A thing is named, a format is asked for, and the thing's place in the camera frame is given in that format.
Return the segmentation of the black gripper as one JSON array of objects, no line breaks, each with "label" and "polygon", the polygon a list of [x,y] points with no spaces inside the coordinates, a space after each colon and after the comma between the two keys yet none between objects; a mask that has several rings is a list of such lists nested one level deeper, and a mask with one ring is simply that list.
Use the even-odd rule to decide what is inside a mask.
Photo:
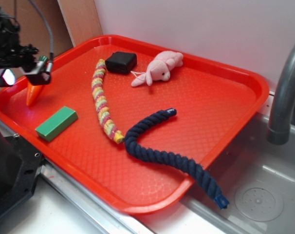
[{"label": "black gripper", "polygon": [[21,67],[32,85],[48,85],[51,82],[52,62],[38,61],[34,57],[38,49],[22,46],[19,39],[20,24],[15,17],[0,7],[0,87],[11,87],[16,77],[9,68]]}]

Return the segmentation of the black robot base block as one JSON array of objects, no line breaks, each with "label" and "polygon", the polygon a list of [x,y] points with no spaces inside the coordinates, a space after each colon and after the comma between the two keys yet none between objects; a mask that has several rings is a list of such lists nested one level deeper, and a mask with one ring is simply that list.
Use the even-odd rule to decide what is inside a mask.
[{"label": "black robot base block", "polygon": [[33,196],[42,161],[42,152],[25,138],[0,132],[0,220]]}]

